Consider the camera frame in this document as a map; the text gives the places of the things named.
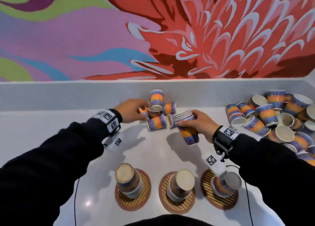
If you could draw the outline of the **person's right hand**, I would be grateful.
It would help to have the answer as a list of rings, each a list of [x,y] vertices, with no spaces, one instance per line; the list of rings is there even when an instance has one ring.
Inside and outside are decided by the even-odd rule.
[[[209,143],[213,143],[213,137],[217,129],[220,128],[220,125],[218,125],[215,121],[213,121],[206,113],[199,111],[198,116],[198,128],[195,128],[195,130],[204,135],[206,140]]]

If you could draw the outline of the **pile of striped cups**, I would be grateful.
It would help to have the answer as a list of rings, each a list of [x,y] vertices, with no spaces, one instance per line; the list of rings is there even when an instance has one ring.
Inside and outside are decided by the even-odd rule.
[[[231,126],[280,143],[315,167],[315,101],[285,90],[253,95],[248,102],[225,106]]]

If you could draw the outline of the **person's left forearm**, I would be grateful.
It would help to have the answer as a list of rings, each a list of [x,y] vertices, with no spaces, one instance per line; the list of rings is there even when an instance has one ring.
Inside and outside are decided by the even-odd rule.
[[[122,122],[115,109],[73,122],[39,147],[0,168],[0,226],[52,226],[89,163],[104,152],[102,141]]]

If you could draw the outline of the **person's left hand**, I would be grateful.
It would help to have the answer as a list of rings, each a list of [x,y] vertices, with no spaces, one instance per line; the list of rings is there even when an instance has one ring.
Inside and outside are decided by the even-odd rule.
[[[136,113],[137,105],[135,103],[135,100],[139,99],[127,99],[126,101],[114,107],[114,109],[118,111],[122,116],[123,123],[132,123],[134,121],[138,121],[139,118]]]

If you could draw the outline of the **short upturned paper cup stack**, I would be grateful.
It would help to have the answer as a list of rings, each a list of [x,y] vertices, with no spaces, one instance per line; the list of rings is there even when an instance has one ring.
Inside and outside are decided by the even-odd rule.
[[[173,202],[185,200],[195,186],[195,177],[188,169],[173,173],[167,185],[167,196]]]
[[[226,198],[241,188],[242,179],[235,172],[226,172],[222,176],[214,176],[211,179],[210,186],[216,196]]]
[[[115,171],[115,179],[120,191],[130,199],[140,197],[144,189],[140,173],[128,163],[120,164]]]

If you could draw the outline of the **person's right forearm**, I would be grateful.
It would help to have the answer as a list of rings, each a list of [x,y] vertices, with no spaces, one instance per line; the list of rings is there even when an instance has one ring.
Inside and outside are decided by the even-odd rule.
[[[315,226],[315,166],[282,144],[240,134],[230,160],[286,226]]]

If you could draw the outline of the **round brown striped coaster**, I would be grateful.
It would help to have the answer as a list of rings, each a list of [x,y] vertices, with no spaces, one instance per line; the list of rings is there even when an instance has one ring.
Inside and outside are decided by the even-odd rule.
[[[231,196],[222,198],[214,194],[212,188],[211,188],[211,180],[215,175],[210,169],[207,169],[203,172],[201,179],[200,179],[200,187],[203,193],[203,196],[206,198],[206,200],[212,204],[214,207],[226,211],[234,208],[234,206],[238,202],[238,190],[234,193],[232,193]]]
[[[151,190],[152,190],[152,185],[151,185],[151,180],[146,172],[144,172],[142,169],[136,168],[136,170],[139,172],[142,180],[143,180],[143,191],[140,194],[140,196],[136,199],[130,199],[126,195],[124,195],[119,187],[118,184],[115,186],[115,200],[118,206],[125,210],[125,211],[136,211],[141,209],[148,201],[150,195],[151,195]]]
[[[183,215],[188,213],[194,206],[196,200],[195,188],[192,189],[190,195],[181,202],[174,202],[167,196],[167,187],[171,177],[175,171],[166,173],[160,181],[158,194],[159,199],[165,210],[172,214]]]

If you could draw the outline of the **nested stack of paper cups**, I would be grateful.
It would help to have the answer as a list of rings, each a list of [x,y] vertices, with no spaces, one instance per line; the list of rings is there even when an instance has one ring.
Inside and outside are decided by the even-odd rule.
[[[167,114],[167,123],[170,128],[177,128],[185,140],[187,145],[193,145],[199,143],[198,132],[192,127],[178,126],[178,122],[195,120],[195,115],[191,110],[185,111],[179,114]]]

